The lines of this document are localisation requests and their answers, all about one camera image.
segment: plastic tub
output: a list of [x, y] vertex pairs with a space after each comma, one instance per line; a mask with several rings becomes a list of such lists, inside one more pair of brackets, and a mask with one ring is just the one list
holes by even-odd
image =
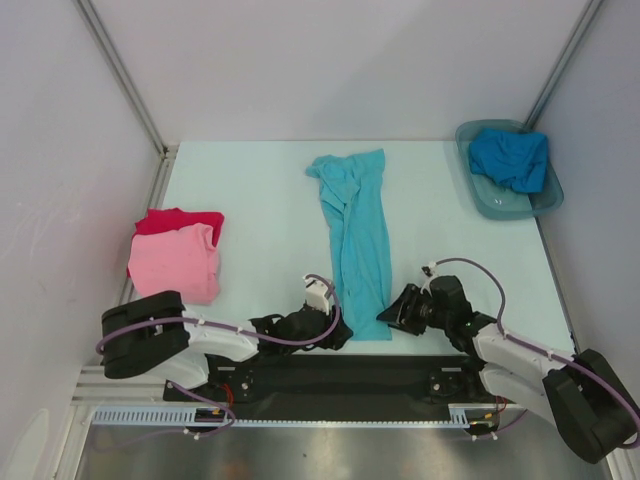
[[510, 188], [497, 185], [485, 175], [471, 173], [469, 145], [485, 128], [515, 133], [531, 132], [524, 124], [514, 120], [476, 120], [458, 127], [458, 154], [478, 211], [494, 220], [519, 220], [549, 213], [562, 205], [564, 193], [551, 163], [547, 165], [544, 187], [540, 193], [514, 192]]

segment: metal floor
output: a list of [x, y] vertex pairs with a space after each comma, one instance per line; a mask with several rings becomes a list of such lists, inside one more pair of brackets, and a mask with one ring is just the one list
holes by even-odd
[[92, 427], [76, 480], [610, 479], [533, 415], [498, 441], [430, 429], [233, 428], [198, 442], [163, 435], [109, 453], [92, 447], [150, 431]]

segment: fabric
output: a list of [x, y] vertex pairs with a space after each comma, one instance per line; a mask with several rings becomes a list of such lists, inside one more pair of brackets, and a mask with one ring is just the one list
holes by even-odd
[[131, 241], [129, 271], [140, 295], [175, 290], [185, 303], [210, 304], [220, 287], [216, 278], [220, 259], [213, 246], [213, 227], [196, 223]]
[[[222, 232], [222, 224], [224, 223], [224, 215], [220, 212], [184, 212], [179, 208], [170, 208], [168, 210], [150, 208], [147, 210], [147, 216], [136, 222], [136, 232], [133, 236], [153, 235], [179, 230], [182, 227], [195, 225], [196, 223], [211, 225], [213, 228], [211, 244], [216, 247]], [[131, 276], [129, 269], [127, 269], [127, 276]]]
[[487, 175], [516, 192], [542, 191], [549, 158], [546, 135], [485, 128], [471, 142], [469, 153], [472, 173]]
[[329, 224], [336, 293], [353, 340], [391, 340], [376, 320], [391, 301], [391, 253], [380, 188], [383, 150], [346, 158], [317, 158], [307, 175], [320, 180]]

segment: folded clothes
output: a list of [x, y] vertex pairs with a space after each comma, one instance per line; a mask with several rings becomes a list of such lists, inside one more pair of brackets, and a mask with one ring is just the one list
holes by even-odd
[[[211, 225], [213, 235], [211, 244], [215, 247], [218, 245], [218, 239], [222, 232], [222, 224], [224, 223], [224, 215], [220, 212], [184, 212], [179, 208], [170, 208], [167, 210], [156, 210], [150, 208], [147, 210], [147, 216], [136, 222], [136, 235], [153, 235], [156, 233], [169, 232], [171, 230], [179, 230], [182, 227], [202, 223], [203, 225]], [[127, 276], [131, 276], [131, 272], [127, 269]]]
[[329, 224], [336, 292], [353, 340], [391, 340], [376, 319], [391, 302], [391, 249], [380, 188], [383, 150], [316, 158], [307, 175], [320, 179], [320, 202]]
[[129, 272], [138, 293], [147, 297], [175, 290], [185, 303], [211, 303], [220, 291], [216, 278], [220, 259], [212, 238], [213, 227], [202, 223], [135, 235]]

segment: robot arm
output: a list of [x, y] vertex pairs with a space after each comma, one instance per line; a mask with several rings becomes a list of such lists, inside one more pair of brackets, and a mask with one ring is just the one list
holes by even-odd
[[[223, 324], [227, 329], [203, 326], [204, 317], [186, 309], [178, 292], [162, 292], [121, 305], [102, 315], [103, 338], [131, 329], [104, 343], [101, 353], [105, 376], [123, 379], [148, 374], [192, 390], [209, 381], [212, 356], [242, 363], [259, 353], [285, 356], [303, 348], [291, 343], [305, 343], [331, 326], [333, 311], [329, 298], [326, 285], [305, 278], [305, 301], [299, 311], [286, 317], [270, 315], [236, 322], [233, 326]], [[175, 321], [164, 323], [167, 319]], [[157, 325], [132, 328], [154, 320]], [[258, 335], [281, 339], [284, 344], [261, 340]], [[352, 335], [340, 318], [330, 335], [304, 348], [338, 350]]]
[[[613, 387], [638, 414], [640, 410], [606, 359], [593, 350], [578, 355], [502, 332], [495, 319], [474, 312], [454, 276], [434, 278], [430, 292], [407, 285], [379, 320], [421, 334], [441, 329], [452, 345], [485, 362], [485, 389], [508, 398], [554, 425], [565, 443], [583, 460], [596, 463], [636, 433], [627, 409], [582, 368]], [[578, 369], [560, 359], [569, 359]]]

